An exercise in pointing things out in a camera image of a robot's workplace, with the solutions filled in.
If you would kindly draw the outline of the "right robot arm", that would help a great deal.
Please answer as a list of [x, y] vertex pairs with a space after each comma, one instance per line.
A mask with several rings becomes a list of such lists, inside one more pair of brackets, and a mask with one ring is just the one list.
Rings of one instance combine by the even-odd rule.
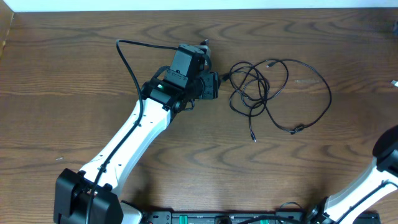
[[397, 126], [388, 129], [373, 148], [366, 170], [345, 189], [324, 198], [307, 215], [307, 223], [353, 223], [378, 200], [397, 190]]

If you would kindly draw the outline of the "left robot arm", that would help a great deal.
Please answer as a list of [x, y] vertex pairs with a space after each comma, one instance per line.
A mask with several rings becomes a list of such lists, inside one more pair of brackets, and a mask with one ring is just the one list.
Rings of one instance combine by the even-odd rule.
[[55, 183], [55, 223], [140, 223], [143, 214], [119, 200], [124, 184], [152, 141], [195, 100], [217, 98], [208, 41], [180, 44], [171, 65], [137, 86], [133, 112], [103, 150], [78, 172], [65, 169]]

